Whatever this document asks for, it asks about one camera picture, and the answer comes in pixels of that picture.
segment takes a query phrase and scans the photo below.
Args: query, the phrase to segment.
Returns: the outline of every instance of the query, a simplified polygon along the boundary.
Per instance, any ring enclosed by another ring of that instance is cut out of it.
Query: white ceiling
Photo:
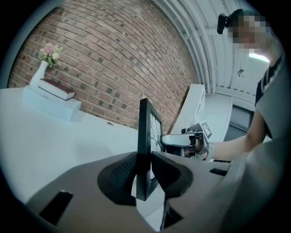
[[[249,57],[227,33],[216,32],[218,15],[239,8],[244,0],[154,0],[180,32],[188,47],[197,79],[207,93],[223,93],[254,103],[256,87],[268,63]]]

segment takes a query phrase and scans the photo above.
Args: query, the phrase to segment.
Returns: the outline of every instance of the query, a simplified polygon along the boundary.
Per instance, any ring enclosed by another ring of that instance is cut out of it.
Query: book
[[[76,93],[70,88],[67,88],[51,79],[45,78],[39,80],[38,87],[65,101],[74,98]]]

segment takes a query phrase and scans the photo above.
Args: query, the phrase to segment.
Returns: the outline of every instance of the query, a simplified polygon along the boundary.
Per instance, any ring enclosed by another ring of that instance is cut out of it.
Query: ceiling light
[[[250,53],[249,57],[256,58],[256,59],[259,59],[259,60],[265,61],[265,62],[270,62],[265,56],[258,55],[256,53]]]

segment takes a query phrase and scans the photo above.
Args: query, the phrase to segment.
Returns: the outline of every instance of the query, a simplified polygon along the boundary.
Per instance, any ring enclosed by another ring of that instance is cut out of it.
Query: white vase
[[[37,86],[38,85],[38,81],[41,78],[45,77],[45,70],[47,68],[49,64],[46,61],[41,61],[40,67],[38,68],[38,70],[35,72],[35,74],[33,75],[29,85],[30,86]]]

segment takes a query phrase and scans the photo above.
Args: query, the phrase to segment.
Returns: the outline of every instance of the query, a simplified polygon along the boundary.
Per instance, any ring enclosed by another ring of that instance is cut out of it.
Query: black slot
[[[227,174],[227,171],[221,170],[221,169],[218,169],[218,168],[213,168],[209,172],[214,173],[214,174],[217,174],[217,175],[221,175],[221,176],[224,176],[224,177]]]
[[[60,191],[41,211],[40,216],[56,225],[73,197],[72,193]]]

